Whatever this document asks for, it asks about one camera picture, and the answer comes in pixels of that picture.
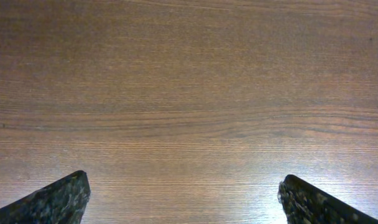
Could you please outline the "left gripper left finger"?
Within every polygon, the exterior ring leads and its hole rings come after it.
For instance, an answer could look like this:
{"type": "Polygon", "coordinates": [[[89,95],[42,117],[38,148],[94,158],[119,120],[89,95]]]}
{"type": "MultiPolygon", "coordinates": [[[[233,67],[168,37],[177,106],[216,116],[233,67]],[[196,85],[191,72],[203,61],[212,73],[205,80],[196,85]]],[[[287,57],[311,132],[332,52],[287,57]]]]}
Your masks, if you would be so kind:
{"type": "Polygon", "coordinates": [[[0,208],[0,224],[80,224],[90,195],[78,170],[0,208]]]}

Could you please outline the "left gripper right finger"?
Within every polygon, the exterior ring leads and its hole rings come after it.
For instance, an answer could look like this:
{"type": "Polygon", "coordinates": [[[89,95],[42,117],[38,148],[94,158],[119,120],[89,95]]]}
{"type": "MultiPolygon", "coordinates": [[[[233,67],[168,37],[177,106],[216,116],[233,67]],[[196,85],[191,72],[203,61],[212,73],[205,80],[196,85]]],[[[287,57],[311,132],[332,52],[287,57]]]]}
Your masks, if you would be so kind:
{"type": "Polygon", "coordinates": [[[378,219],[292,174],[279,183],[278,200],[288,224],[378,224],[378,219]]]}

